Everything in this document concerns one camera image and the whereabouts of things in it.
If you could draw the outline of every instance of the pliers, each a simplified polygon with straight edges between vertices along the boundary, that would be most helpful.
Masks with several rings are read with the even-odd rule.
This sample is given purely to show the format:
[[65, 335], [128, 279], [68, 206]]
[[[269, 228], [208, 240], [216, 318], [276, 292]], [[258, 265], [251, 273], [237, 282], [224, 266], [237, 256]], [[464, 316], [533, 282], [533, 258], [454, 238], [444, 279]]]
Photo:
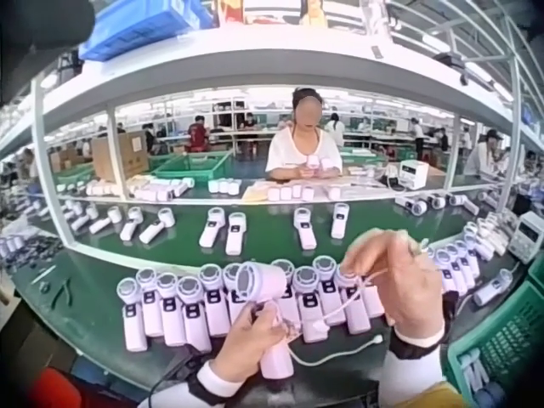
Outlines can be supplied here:
[[60, 294], [64, 292], [66, 295], [66, 306], [71, 307], [71, 290], [70, 290], [70, 278], [64, 279], [60, 284], [60, 289], [54, 294], [51, 301], [51, 309], [53, 310], [57, 304], [57, 300], [60, 298]]

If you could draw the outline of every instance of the shelf post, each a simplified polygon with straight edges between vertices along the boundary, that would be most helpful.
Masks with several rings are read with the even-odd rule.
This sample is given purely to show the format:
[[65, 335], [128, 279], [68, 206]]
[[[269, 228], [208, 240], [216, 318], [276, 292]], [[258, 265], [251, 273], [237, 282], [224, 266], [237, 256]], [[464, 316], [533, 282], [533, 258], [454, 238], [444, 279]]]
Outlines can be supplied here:
[[65, 247], [75, 243], [74, 235], [60, 209], [57, 188], [53, 180], [53, 172], [49, 166], [48, 147], [45, 143], [43, 126], [43, 72], [40, 72], [31, 82], [31, 112], [32, 112], [32, 143], [34, 144], [34, 160], [36, 161], [37, 176], [42, 186], [43, 198], [49, 208], [57, 234]]
[[122, 166], [121, 149], [119, 148], [119, 137], [117, 135], [116, 108], [111, 105], [106, 106], [108, 116], [108, 147], [110, 148], [111, 168], [113, 177], [121, 192], [121, 199], [128, 199], [127, 180]]
[[[513, 43], [512, 27], [506, 19], [502, 19], [502, 26], [507, 34], [508, 40]], [[507, 176], [499, 197], [497, 212], [501, 212], [507, 206], [510, 189], [516, 178], [519, 160], [519, 139], [521, 123], [521, 86], [519, 82], [519, 62], [516, 57], [510, 59], [510, 72], [512, 75], [512, 134], [510, 135], [510, 158], [508, 160]]]
[[445, 174], [444, 190], [449, 191], [456, 176], [457, 158], [459, 156], [459, 139], [461, 135], [461, 116], [456, 113], [453, 116], [453, 134], [451, 135], [450, 160]]

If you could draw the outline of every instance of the right hand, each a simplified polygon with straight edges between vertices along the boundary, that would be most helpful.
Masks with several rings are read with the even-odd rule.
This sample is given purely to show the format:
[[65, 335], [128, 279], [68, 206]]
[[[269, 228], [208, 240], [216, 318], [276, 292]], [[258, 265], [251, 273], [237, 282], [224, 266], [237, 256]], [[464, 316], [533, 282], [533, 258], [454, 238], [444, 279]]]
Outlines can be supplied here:
[[373, 229], [357, 238], [340, 270], [346, 275], [372, 276], [385, 313], [400, 334], [415, 339], [437, 335], [444, 328], [442, 278], [424, 252], [415, 257], [417, 243], [405, 231]]

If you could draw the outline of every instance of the cardboard box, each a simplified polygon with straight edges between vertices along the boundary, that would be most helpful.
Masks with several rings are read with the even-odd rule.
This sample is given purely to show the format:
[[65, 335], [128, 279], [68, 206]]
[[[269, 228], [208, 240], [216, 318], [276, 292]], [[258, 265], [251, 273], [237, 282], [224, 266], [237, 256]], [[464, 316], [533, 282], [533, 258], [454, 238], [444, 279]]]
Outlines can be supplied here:
[[[145, 132], [121, 133], [117, 137], [119, 138], [121, 165], [125, 173], [125, 179], [130, 179], [132, 176], [148, 171], [150, 164], [145, 148]], [[93, 167], [96, 176], [115, 183], [108, 139], [93, 139], [92, 150]]]

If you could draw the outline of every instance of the green plastic crate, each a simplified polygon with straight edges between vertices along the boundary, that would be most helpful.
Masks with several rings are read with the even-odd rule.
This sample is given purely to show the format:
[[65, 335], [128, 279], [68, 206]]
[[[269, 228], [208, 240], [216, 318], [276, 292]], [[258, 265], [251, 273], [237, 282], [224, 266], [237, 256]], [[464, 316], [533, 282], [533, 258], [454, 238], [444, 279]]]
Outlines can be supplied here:
[[195, 181], [208, 181], [227, 176], [232, 151], [209, 151], [175, 156], [158, 167], [153, 175], [160, 179], [192, 177]]
[[544, 296], [531, 282], [525, 281], [499, 309], [450, 345], [445, 375], [473, 406], [459, 357], [478, 348], [491, 381], [499, 383], [508, 392], [539, 353], [543, 336]]
[[78, 164], [56, 173], [57, 184], [75, 184], [78, 181], [89, 181], [94, 176], [93, 163]]

